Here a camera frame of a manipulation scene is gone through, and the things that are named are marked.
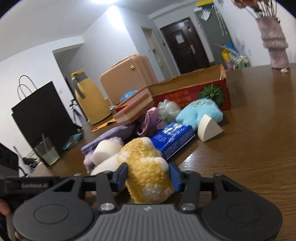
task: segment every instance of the wooden table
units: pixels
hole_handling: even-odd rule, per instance
[[[227,72],[232,109],[220,123],[224,133],[202,143],[188,143],[171,161],[202,176],[223,173],[273,202],[284,221],[277,240],[296,240],[296,64],[281,74],[270,66]],[[107,129],[90,134],[54,167],[38,167],[34,176],[86,174],[80,148]],[[124,193],[122,200],[129,198]],[[168,202],[177,202],[174,194]],[[209,200],[201,195],[201,205]]]

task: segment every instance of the dark brown door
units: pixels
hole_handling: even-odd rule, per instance
[[[190,18],[161,28],[181,74],[210,66]]]

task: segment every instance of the ceiling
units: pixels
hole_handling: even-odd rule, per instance
[[[183,0],[119,0],[149,15]],[[110,5],[91,0],[22,0],[0,19],[0,61],[34,46],[81,35]]]

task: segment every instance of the yellow thermos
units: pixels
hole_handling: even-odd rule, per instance
[[[104,99],[98,86],[83,69],[72,73],[71,77],[76,99],[91,125],[111,115],[108,100]]]

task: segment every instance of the metal screw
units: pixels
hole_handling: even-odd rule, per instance
[[[110,202],[105,202],[103,204],[100,205],[100,209],[103,211],[111,211],[115,208],[115,205],[113,203]]]
[[[187,202],[181,205],[181,209],[184,211],[192,211],[195,209],[195,205],[193,203]]]

